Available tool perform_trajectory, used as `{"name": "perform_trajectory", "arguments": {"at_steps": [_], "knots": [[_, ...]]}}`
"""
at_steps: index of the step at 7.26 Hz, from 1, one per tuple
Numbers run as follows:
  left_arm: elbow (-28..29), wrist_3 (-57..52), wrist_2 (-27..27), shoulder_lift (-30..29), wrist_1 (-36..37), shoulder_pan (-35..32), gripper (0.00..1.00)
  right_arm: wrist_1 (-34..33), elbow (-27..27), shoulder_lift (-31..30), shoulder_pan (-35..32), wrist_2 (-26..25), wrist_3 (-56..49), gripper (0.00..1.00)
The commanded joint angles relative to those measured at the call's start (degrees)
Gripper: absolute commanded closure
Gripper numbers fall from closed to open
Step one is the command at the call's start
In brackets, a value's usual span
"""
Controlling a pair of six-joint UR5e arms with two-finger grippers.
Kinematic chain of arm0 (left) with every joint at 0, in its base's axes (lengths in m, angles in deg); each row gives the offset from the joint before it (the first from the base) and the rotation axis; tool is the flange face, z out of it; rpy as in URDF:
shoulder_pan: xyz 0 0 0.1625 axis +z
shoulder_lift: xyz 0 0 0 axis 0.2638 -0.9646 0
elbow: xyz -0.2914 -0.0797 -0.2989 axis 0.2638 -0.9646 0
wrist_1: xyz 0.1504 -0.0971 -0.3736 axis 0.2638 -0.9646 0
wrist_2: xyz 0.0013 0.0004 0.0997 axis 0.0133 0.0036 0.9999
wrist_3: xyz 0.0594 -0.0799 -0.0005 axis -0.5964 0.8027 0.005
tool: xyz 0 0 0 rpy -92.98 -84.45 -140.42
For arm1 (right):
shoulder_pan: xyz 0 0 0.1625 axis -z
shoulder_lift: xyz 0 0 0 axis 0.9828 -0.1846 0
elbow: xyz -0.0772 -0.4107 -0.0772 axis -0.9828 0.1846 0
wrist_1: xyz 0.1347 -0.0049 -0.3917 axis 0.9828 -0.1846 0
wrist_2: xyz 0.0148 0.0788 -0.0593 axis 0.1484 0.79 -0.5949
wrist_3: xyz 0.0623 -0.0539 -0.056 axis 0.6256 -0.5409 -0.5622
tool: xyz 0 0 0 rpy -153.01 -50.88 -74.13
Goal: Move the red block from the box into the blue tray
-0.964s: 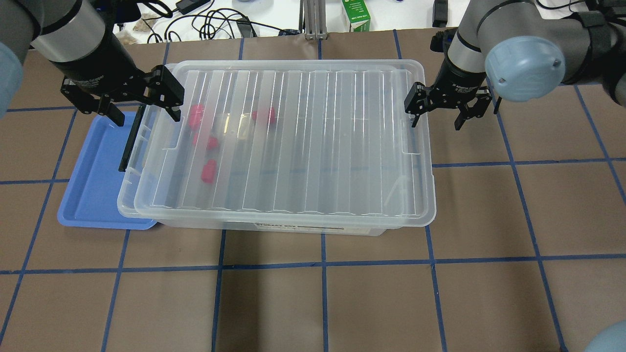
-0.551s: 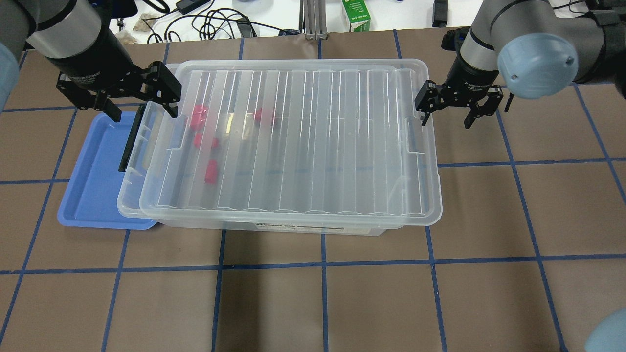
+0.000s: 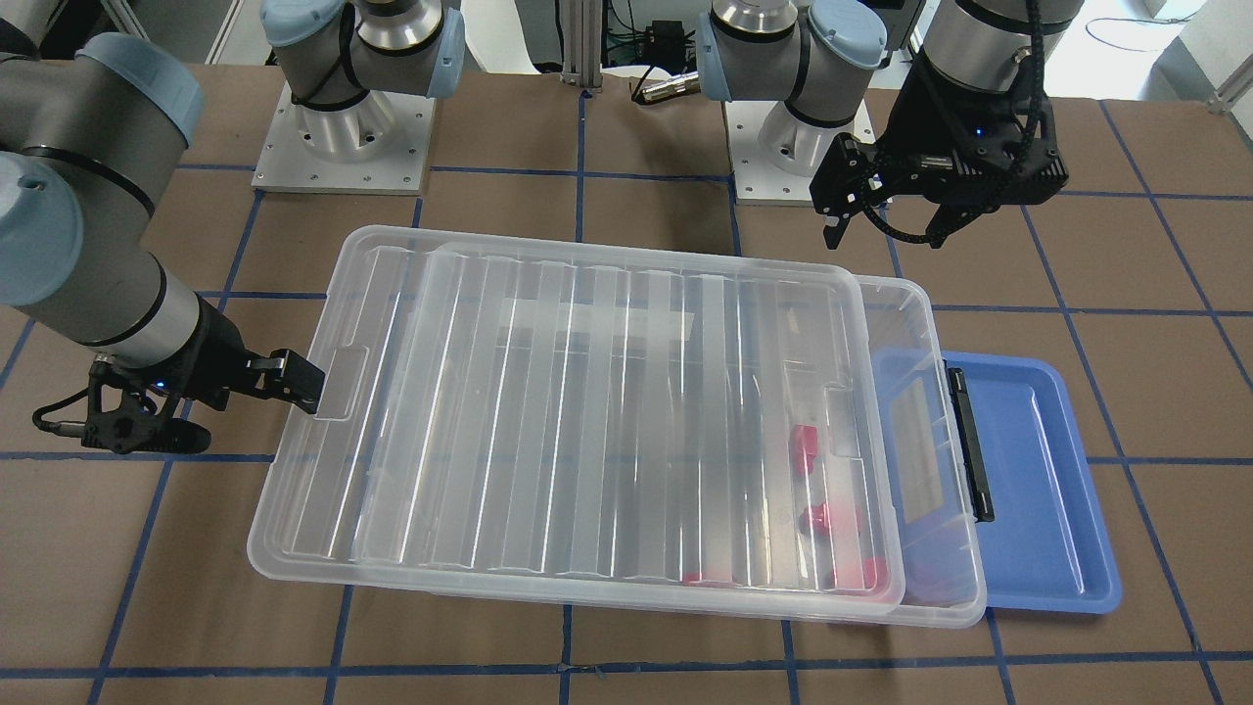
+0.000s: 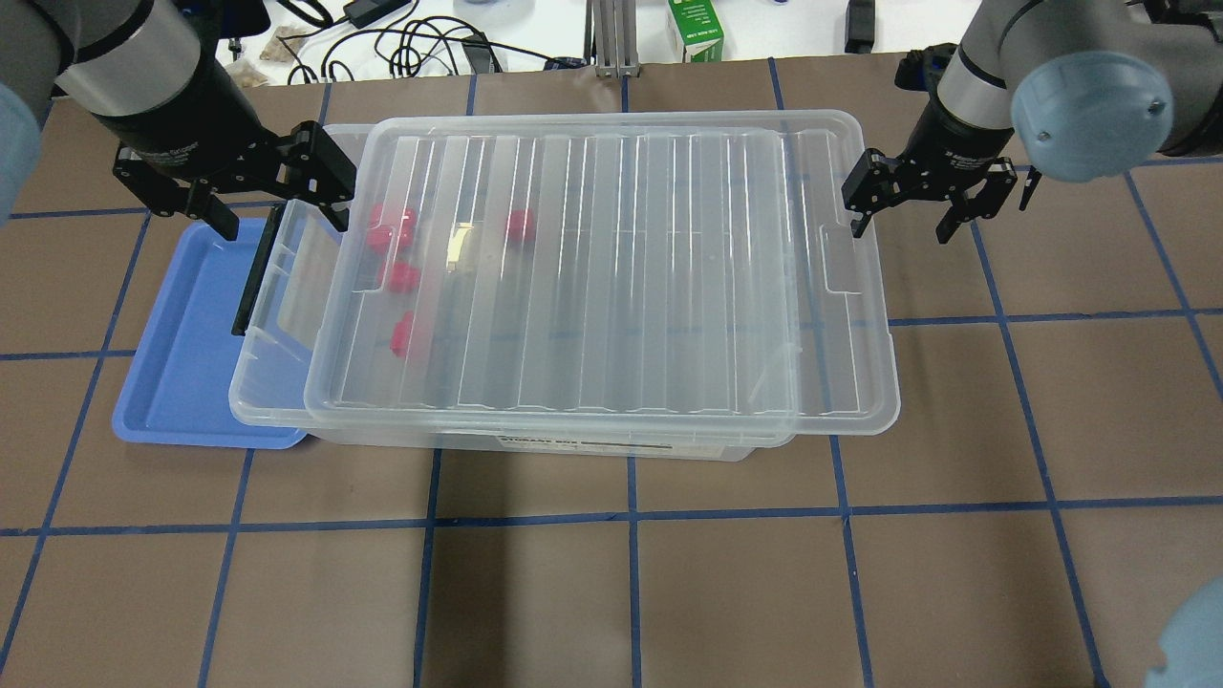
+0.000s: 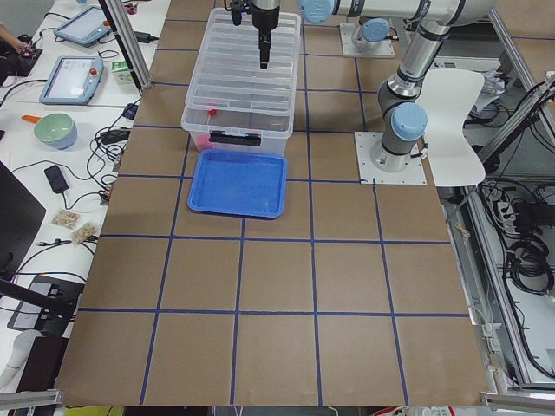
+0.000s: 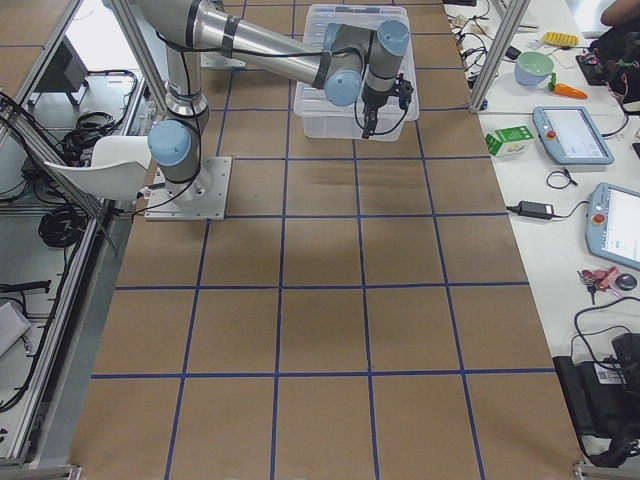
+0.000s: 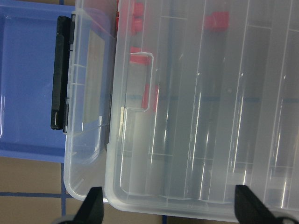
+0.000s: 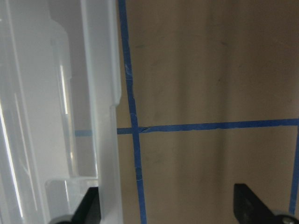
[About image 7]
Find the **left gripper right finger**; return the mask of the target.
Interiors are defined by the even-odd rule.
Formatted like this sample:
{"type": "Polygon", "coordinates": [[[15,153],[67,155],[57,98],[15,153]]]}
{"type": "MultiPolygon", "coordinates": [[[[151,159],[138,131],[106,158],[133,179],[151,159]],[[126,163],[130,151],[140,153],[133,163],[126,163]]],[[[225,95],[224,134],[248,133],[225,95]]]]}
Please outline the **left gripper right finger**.
{"type": "Polygon", "coordinates": [[[234,212],[240,224],[279,224],[280,221],[246,185],[235,186],[234,212]]]}

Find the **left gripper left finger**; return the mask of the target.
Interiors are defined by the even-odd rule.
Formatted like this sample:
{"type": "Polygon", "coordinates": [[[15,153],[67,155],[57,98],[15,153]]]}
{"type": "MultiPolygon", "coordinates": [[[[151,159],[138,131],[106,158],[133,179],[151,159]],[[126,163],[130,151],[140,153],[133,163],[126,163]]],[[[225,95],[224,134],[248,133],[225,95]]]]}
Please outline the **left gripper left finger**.
{"type": "Polygon", "coordinates": [[[101,224],[104,218],[102,187],[92,187],[76,213],[75,224],[101,224]]]}

